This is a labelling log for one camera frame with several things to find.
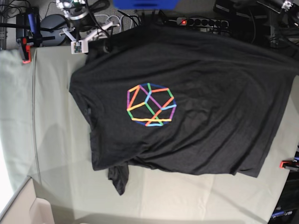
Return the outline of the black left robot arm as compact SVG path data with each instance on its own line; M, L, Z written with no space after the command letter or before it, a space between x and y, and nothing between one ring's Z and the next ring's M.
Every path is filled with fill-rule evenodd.
M282 12L297 14L299 12L299 6L293 0L256 0L256 2L278 14Z

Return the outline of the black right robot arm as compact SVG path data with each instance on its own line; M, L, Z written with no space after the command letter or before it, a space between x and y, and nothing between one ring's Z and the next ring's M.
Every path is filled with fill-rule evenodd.
M63 28L60 35L65 34L71 42L80 40L80 32L97 28L85 0L56 0L56 7L64 13L70 24L68 28Z

